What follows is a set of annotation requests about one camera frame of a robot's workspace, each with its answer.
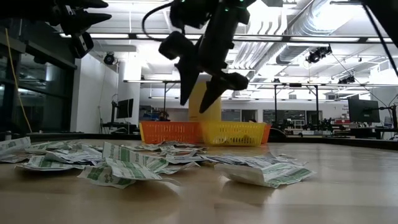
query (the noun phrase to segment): plastic basket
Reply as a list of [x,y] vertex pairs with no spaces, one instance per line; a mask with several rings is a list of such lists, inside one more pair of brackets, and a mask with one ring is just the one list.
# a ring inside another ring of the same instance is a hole
[[163,141],[198,143],[201,139],[197,122],[143,121],[139,124],[141,139],[147,144]]
[[216,146],[258,146],[264,135],[264,123],[209,121],[201,123],[203,140]]
[[269,132],[271,130],[271,124],[266,124],[264,127],[264,134],[262,135],[261,144],[265,144],[268,142]]

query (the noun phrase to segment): workbench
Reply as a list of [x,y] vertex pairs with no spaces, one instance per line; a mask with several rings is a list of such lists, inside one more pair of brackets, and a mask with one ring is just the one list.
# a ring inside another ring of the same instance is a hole
[[[102,140],[82,140],[102,145]],[[140,141],[106,140],[137,145]],[[209,154],[287,154],[317,172],[278,189],[233,182],[211,164],[169,175],[182,186],[138,182],[124,190],[76,176],[0,164],[1,223],[398,223],[398,154],[328,144],[211,147]]]

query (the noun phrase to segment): black cable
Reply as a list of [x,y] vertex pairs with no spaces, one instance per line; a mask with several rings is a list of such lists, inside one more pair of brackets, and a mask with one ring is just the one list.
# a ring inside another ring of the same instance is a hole
[[[349,75],[351,75],[351,73],[348,71],[348,69],[336,58],[336,56],[335,56],[333,53],[331,53],[331,54],[332,54],[332,56],[334,56],[334,58],[336,59],[336,61],[346,70],[346,72],[347,72]],[[360,83],[355,77],[354,77],[354,79],[355,79],[356,82],[358,82],[359,84],[362,85],[362,83]],[[375,97],[377,100],[379,100],[380,103],[382,103],[385,107],[388,107],[383,101],[381,101],[377,96],[375,96],[372,92],[370,92],[368,88],[366,88],[365,86],[363,86],[363,88],[364,88],[366,91],[368,91],[370,95],[372,95],[372,96]],[[391,120],[392,120],[392,115],[391,115],[391,112],[390,112],[389,110],[388,110],[388,113],[390,114],[390,118],[391,118]]]
[[153,13],[155,13],[155,12],[157,12],[157,11],[159,11],[159,10],[165,9],[165,8],[167,8],[167,7],[170,7],[170,6],[172,5],[172,3],[173,3],[173,2],[169,2],[169,3],[167,3],[167,4],[164,4],[163,6],[156,7],[156,8],[154,8],[153,10],[149,11],[149,12],[144,16],[144,18],[142,18],[142,22],[141,22],[142,31],[144,32],[144,34],[145,34],[150,40],[154,40],[154,41],[158,41],[158,42],[163,41],[162,39],[155,38],[155,37],[151,37],[151,36],[147,33],[147,31],[145,30],[145,21],[148,19],[148,17],[149,17],[150,15],[152,15]]
[[381,35],[381,32],[380,32],[379,28],[377,27],[376,22],[374,21],[373,16],[372,16],[370,10],[368,9],[368,7],[367,7],[365,4],[363,4],[363,8],[364,8],[366,14],[367,14],[368,17],[369,17],[369,20],[371,21],[372,26],[374,27],[374,30],[375,30],[376,33],[377,33],[377,36],[380,38],[381,45],[383,46],[384,50],[386,51],[386,54],[387,54],[387,56],[388,56],[388,59],[390,60],[391,66],[392,66],[392,68],[394,69],[394,71],[395,71],[395,73],[396,73],[396,75],[397,75],[397,77],[398,77],[397,65],[396,65],[394,59],[392,58],[392,55],[391,55],[391,53],[390,53],[390,50],[389,50],[388,47],[387,47],[386,41],[384,41],[384,38],[383,38],[383,36]]
[[390,101],[390,103],[388,104],[388,107],[390,107],[391,106],[391,103],[394,101],[394,99],[396,99],[397,98],[397,96],[394,96],[393,97],[393,99]]

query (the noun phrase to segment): computer monitor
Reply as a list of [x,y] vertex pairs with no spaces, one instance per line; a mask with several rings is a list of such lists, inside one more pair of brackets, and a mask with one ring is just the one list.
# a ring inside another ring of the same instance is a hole
[[349,120],[351,122],[380,123],[379,102],[348,99]]
[[116,118],[131,118],[133,102],[134,99],[119,101],[118,114],[116,115]]

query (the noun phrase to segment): orange basket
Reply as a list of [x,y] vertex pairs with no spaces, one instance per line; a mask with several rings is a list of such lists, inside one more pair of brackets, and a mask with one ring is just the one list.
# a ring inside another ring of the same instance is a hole
[[139,129],[142,142],[146,144],[163,141],[198,143],[201,140],[198,122],[142,121]]
[[264,134],[262,135],[261,144],[265,144],[268,142],[269,132],[271,130],[271,124],[267,124],[264,128]]

